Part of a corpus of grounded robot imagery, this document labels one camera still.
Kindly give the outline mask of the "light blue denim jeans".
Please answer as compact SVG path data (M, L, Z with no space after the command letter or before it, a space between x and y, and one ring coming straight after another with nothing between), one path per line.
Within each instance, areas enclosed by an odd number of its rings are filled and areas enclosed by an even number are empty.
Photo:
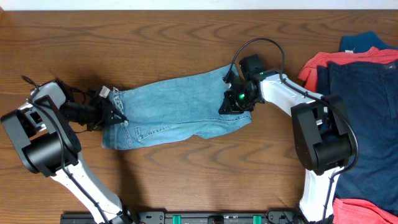
M105 149L128 150L186 140L214 138L250 124L251 114L219 114L229 67L164 80L131 90L113 88L108 98L126 117L103 128Z

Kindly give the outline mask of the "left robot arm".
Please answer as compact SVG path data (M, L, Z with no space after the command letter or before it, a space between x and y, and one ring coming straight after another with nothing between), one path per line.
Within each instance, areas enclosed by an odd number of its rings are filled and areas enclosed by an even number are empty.
M135 213L108 189L86 164L76 132L76 122L88 131L126 121L108 100L109 88L87 91L91 101L75 103L76 88L59 79L33 85L26 102L1 117L1 124L20 160L32 173L41 173L65 186L91 213L95 223L139 223Z

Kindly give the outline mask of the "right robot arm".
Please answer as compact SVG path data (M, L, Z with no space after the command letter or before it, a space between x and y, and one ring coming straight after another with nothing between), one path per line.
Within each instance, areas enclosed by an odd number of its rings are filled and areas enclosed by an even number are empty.
M228 90L220 114L253 111L272 103L292 119L295 151L305 168L305 183L295 223L332 223L338 178L358 161L358 140L338 95L323 96L291 81L280 69L267 70L254 54L239 62L242 74L229 68Z

